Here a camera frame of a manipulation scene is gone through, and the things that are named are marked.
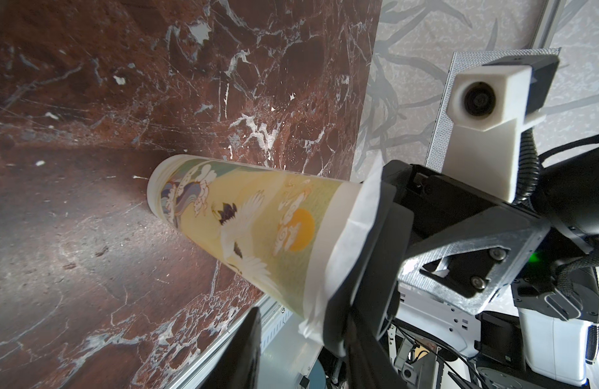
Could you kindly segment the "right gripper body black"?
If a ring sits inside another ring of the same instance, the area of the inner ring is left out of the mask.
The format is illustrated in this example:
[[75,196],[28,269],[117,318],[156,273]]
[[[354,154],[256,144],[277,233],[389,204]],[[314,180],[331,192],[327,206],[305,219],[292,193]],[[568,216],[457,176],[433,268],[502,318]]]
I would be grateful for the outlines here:
[[422,165],[392,160],[382,179],[414,215],[399,282],[468,314],[511,285],[550,230],[536,213]]

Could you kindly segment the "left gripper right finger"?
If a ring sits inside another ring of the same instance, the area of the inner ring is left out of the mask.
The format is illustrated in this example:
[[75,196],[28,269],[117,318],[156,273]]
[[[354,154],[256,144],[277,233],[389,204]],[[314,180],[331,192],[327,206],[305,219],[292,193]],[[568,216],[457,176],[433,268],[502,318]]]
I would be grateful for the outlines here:
[[406,388],[406,381],[356,311],[347,319],[345,347],[349,388]]

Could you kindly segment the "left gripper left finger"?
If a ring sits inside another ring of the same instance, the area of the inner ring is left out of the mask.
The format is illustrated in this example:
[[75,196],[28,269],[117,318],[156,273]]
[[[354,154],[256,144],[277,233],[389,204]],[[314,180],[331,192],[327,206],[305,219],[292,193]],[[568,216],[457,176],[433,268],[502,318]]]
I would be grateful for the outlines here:
[[200,388],[256,388],[260,369],[260,309],[250,309]]

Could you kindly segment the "printed paper milk tea cup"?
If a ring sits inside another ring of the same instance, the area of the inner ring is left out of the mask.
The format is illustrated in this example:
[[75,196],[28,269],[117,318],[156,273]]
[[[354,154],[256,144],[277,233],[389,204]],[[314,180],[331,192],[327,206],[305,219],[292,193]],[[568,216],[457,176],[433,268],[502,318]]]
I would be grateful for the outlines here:
[[162,161],[151,212],[294,313],[309,315],[358,183],[190,155]]

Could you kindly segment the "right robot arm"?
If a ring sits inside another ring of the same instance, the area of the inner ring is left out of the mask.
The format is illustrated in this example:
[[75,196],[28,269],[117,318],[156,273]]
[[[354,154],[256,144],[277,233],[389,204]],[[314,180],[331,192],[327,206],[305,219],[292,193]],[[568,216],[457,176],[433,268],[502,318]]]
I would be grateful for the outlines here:
[[511,288],[517,315],[484,311],[445,322],[447,308],[414,293],[401,298],[401,325],[475,361],[484,387],[586,388],[599,350],[599,135],[589,152],[550,167],[532,131],[521,136],[517,207],[552,227]]

